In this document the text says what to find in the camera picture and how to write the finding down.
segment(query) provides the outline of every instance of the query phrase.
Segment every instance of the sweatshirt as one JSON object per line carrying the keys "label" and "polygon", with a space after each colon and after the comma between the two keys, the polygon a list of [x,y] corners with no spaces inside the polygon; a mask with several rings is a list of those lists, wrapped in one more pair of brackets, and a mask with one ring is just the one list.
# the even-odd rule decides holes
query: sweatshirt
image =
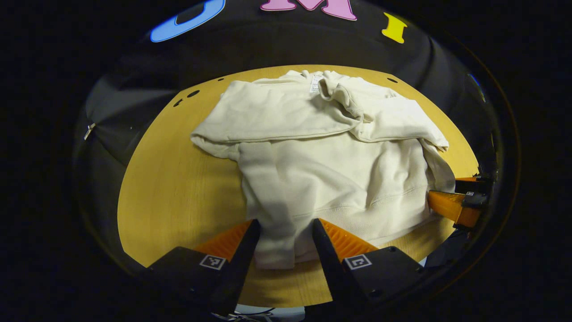
{"label": "sweatshirt", "polygon": [[334,71],[233,81],[191,141],[238,163],[261,269],[317,259],[314,218],[380,245],[436,218],[428,190],[455,189],[448,142],[415,100]]}

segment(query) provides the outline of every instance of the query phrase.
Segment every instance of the round wooden surface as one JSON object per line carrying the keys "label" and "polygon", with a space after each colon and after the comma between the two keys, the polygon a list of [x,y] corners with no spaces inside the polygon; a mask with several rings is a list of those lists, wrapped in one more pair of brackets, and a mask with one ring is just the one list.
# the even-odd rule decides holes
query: round wooden surface
{"label": "round wooden surface", "polygon": [[[190,141],[190,133],[209,115],[231,81],[278,78],[289,70],[304,69],[359,76],[416,100],[449,141],[448,151],[441,156],[455,176],[478,172],[476,157],[453,122],[429,99],[390,74],[346,66],[292,65],[222,76],[181,91],[139,142],[123,179],[117,210],[120,239],[128,255],[147,267],[176,246],[192,248],[245,221],[237,164],[208,155]],[[396,246],[420,261],[453,231],[452,222],[441,218],[376,246]],[[331,300],[319,261],[296,264],[292,270],[258,270],[252,262],[239,303],[299,307]]]}

